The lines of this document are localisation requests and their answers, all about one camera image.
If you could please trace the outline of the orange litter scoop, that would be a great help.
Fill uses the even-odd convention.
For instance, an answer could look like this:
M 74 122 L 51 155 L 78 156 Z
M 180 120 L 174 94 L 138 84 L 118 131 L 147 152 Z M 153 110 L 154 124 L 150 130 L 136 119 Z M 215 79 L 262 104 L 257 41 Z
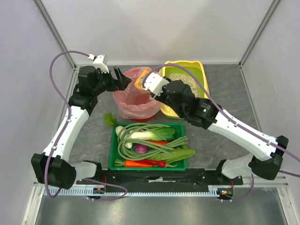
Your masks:
M 135 82 L 135 87 L 139 90 L 144 90 L 143 88 L 143 81 L 146 77 L 146 75 L 151 71 L 150 68 L 145 69 L 141 75 L 137 78 L 136 82 Z

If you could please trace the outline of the pink plastic bin liner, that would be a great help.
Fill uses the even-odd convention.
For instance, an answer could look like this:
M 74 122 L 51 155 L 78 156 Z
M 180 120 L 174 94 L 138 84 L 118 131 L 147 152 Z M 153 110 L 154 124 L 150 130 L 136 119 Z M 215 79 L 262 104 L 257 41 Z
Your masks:
M 113 93 L 119 115 L 124 119 L 148 118 L 156 115 L 163 106 L 151 97 L 151 92 L 135 87 L 137 78 L 147 68 L 135 67 L 124 72 L 123 75 L 131 79 L 131 83 L 125 90 Z

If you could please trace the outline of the red trash bin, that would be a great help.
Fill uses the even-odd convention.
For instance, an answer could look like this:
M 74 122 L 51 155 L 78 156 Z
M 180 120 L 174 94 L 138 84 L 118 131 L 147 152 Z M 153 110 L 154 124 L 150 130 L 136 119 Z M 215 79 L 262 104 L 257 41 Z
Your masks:
M 132 120 L 135 122 L 145 123 L 145 122 L 152 120 L 154 117 L 155 117 L 155 115 L 148 117 L 148 118 L 132 119 Z

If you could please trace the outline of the yellow litter box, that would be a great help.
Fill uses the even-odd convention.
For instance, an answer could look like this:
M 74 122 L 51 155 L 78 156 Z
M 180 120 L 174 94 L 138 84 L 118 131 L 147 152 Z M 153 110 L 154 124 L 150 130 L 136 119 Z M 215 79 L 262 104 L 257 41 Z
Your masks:
M 205 71 L 204 71 L 204 68 L 203 68 L 203 65 L 201 62 L 178 60 L 178 61 L 167 61 L 166 64 L 177 64 L 177 65 L 180 65 L 180 66 L 186 68 L 187 70 L 189 70 L 197 78 L 197 80 L 202 84 L 202 86 L 205 88 L 205 90 L 209 93 L 209 87 L 208 87 Z M 182 69 L 180 69 L 178 67 L 163 67 L 162 69 L 160 69 L 159 73 L 162 76 L 167 76 L 172 73 L 180 73 L 180 74 L 189 75 L 187 72 L 183 71 Z M 208 98 L 206 93 L 203 91 L 203 89 L 201 92 L 203 93 L 202 98 Z M 166 105 L 162 106 L 161 112 L 169 118 L 173 118 L 173 119 L 179 118 L 179 116 L 174 112 L 174 110 L 172 110 L 170 107 L 168 107 Z

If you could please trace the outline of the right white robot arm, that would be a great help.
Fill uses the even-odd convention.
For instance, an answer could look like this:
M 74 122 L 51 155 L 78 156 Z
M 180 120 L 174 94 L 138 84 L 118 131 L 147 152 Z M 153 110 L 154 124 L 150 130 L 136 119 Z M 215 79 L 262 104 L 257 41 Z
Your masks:
M 265 180 L 276 178 L 283 161 L 283 151 L 271 143 L 285 148 L 287 138 L 267 136 L 239 120 L 233 121 L 232 115 L 215 107 L 207 98 L 196 98 L 191 88 L 182 81 L 158 78 L 145 82 L 144 86 L 156 100 L 171 107 L 191 125 L 225 136 L 249 151 L 244 157 L 220 161 L 217 168 L 224 176 L 234 179 L 255 174 Z

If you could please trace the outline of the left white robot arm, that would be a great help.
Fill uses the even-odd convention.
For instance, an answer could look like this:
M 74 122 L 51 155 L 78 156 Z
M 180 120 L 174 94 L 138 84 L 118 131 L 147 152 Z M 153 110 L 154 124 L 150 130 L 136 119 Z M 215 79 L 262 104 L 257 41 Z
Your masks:
M 39 183 L 62 189 L 97 173 L 98 164 L 84 161 L 71 165 L 69 156 L 74 142 L 98 103 L 98 96 L 106 91 L 125 90 L 131 79 L 114 68 L 116 78 L 94 66 L 84 66 L 78 73 L 78 84 L 67 105 L 68 109 L 57 133 L 41 154 L 35 153 L 31 164 Z

